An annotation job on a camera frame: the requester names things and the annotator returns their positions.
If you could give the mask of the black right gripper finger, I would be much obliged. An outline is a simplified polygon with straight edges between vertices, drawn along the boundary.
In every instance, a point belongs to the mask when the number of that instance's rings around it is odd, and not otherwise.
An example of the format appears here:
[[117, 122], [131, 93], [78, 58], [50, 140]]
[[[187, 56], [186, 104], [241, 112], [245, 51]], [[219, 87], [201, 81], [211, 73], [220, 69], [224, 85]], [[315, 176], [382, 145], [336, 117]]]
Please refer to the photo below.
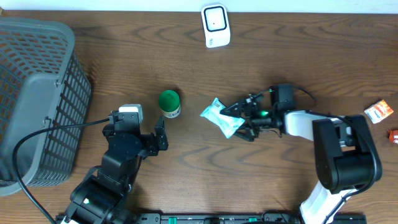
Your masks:
[[253, 128], [239, 128], [234, 135], [245, 141], [253, 142], [256, 138], [258, 138], [258, 131]]
[[247, 116], [246, 114], [247, 107], [248, 107], [248, 102], [245, 99], [238, 100], [232, 105], [222, 109], [220, 111], [220, 114], [234, 118], [245, 118]]

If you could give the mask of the teal wet wipes pack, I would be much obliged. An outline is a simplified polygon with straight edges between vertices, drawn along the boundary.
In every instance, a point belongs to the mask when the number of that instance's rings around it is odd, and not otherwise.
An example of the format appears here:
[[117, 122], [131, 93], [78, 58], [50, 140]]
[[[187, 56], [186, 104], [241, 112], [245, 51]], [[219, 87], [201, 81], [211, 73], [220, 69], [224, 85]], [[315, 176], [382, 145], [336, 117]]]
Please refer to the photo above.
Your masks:
[[215, 98], [200, 116], [217, 125], [225, 137], [229, 139], [244, 124], [245, 120], [221, 114], [220, 111], [225, 108], [225, 105], [218, 98]]

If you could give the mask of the green lid white jar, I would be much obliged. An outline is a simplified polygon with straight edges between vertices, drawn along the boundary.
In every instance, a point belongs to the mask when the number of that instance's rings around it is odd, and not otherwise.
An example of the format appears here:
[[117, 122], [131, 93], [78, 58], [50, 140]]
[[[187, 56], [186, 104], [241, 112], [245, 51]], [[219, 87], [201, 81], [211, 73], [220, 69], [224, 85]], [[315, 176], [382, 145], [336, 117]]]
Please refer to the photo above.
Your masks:
[[180, 96], [173, 90], [163, 91], [159, 96], [159, 107], [166, 118], [176, 118], [181, 112]]

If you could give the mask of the orange tissue pack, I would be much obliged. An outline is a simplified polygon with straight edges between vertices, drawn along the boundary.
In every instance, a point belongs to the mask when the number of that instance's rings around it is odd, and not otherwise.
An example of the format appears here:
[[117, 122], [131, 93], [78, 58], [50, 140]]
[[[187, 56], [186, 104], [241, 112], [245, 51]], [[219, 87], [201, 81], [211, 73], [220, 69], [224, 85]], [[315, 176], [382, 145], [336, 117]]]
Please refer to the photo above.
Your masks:
[[364, 110], [373, 124], [380, 123], [382, 120], [391, 115], [394, 110], [387, 104], [385, 100], [380, 100]]

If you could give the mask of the red snack package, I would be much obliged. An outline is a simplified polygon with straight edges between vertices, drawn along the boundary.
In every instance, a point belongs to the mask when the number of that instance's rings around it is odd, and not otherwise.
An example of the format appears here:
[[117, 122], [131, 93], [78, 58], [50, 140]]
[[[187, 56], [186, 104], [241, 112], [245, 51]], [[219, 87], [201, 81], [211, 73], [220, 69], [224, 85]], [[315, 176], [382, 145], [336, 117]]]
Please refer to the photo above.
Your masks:
[[390, 142], [394, 143], [394, 144], [398, 144], [398, 130], [392, 130], [392, 129], [388, 129], [388, 139]]

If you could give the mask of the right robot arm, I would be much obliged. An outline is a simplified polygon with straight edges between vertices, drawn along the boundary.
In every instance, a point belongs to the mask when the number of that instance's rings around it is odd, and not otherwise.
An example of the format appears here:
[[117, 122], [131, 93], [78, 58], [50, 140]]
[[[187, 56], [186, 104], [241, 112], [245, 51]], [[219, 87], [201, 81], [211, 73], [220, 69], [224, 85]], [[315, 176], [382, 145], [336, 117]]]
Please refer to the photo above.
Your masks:
[[297, 136], [313, 142], [318, 182], [290, 223], [333, 223], [338, 210], [354, 195], [367, 191], [382, 176], [382, 164], [361, 114], [337, 116], [299, 110], [297, 86], [279, 84], [267, 89], [269, 110], [261, 109], [263, 92], [250, 94], [223, 108], [225, 116], [242, 118], [235, 136], [252, 142], [261, 131]]

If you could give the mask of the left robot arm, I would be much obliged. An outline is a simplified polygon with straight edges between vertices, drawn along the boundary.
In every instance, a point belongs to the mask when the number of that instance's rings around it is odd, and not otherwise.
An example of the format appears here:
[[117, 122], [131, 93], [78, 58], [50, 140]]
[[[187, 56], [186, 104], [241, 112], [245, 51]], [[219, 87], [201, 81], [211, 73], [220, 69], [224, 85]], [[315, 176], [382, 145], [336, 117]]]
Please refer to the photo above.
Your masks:
[[142, 134], [139, 112], [114, 111], [103, 130], [108, 150], [101, 164], [92, 167], [70, 196], [70, 204], [56, 223], [137, 223], [138, 215], [126, 208], [141, 163], [167, 150], [164, 117], [154, 132]]

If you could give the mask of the white barcode scanner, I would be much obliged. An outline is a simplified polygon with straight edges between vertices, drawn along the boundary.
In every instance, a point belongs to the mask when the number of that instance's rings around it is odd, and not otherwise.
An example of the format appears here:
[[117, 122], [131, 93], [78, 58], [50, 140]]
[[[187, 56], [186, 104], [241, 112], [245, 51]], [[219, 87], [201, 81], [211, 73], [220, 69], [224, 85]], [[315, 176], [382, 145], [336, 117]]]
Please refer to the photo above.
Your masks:
[[231, 41], [228, 12], [224, 5], [214, 4], [201, 10], [205, 45], [207, 48], [223, 47]]

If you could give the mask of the grey plastic mesh basket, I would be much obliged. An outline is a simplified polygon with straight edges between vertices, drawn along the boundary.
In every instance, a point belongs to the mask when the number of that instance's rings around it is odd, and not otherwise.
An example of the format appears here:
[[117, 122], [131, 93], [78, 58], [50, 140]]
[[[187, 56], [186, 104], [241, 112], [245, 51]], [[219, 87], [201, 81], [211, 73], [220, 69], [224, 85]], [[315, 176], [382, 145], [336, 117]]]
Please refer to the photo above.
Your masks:
[[58, 185], [72, 172], [91, 85], [60, 22], [1, 19], [1, 195]]

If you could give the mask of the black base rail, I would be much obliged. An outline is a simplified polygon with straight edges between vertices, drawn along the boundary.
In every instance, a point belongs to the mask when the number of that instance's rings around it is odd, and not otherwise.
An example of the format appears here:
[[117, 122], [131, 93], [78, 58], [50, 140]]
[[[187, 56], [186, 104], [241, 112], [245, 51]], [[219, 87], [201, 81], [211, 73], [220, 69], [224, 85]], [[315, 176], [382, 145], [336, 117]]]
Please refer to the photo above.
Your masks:
[[270, 212], [265, 215], [161, 215], [158, 213], [142, 213], [136, 220], [137, 224], [254, 224], [254, 223], [295, 223], [303, 221], [288, 213]]

